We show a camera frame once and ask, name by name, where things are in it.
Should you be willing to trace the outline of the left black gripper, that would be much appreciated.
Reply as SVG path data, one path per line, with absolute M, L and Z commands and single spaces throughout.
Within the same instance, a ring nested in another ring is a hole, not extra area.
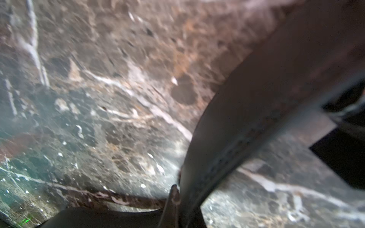
M 365 84 L 332 98 L 322 109 L 336 128 L 310 150 L 349 186 L 365 188 Z

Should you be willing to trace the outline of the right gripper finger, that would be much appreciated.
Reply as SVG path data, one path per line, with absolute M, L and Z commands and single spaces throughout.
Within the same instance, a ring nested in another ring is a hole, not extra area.
M 174 184 L 169 192 L 163 213 L 161 215 L 158 228 L 178 228 L 179 227 L 179 206 L 181 197 L 178 186 Z

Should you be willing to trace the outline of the black belt long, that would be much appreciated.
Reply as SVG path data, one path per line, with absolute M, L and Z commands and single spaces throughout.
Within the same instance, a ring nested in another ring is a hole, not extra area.
M 204 228 L 200 206 L 300 112 L 365 77 L 364 1 L 308 1 L 227 78 L 193 133 L 178 186 L 179 228 Z M 72 208 L 44 228 L 157 228 L 149 212 Z

